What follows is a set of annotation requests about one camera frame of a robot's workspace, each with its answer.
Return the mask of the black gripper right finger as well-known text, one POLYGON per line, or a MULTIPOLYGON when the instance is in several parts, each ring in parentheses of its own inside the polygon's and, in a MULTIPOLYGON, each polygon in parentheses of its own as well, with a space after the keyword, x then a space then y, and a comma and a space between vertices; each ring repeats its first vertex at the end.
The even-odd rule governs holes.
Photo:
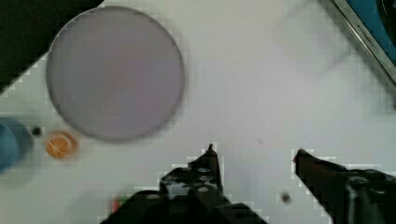
POLYGON ((297 151, 295 174, 333 224, 396 224, 395 177, 375 169, 348 169, 297 151))

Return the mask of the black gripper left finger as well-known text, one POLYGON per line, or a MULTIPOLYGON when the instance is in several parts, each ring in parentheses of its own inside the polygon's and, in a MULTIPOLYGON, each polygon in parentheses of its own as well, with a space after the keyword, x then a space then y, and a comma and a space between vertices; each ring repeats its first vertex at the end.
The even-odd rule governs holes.
POLYGON ((101 224, 267 224, 243 203, 223 194, 218 154, 212 146, 161 178, 157 190, 129 197, 101 224))

